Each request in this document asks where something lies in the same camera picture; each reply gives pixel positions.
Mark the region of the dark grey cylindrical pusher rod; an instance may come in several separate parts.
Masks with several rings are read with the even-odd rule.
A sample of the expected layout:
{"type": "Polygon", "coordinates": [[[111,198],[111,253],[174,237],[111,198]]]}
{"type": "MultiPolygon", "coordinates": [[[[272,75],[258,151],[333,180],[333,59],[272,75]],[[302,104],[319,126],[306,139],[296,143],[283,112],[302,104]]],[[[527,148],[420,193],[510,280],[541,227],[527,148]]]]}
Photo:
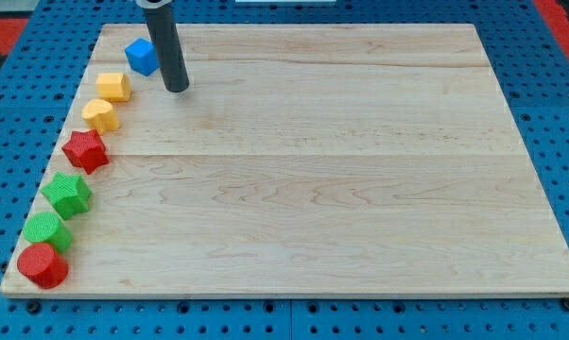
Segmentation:
{"type": "Polygon", "coordinates": [[[171,0],[135,0],[156,50],[165,89],[182,93],[190,86],[171,0]]]}

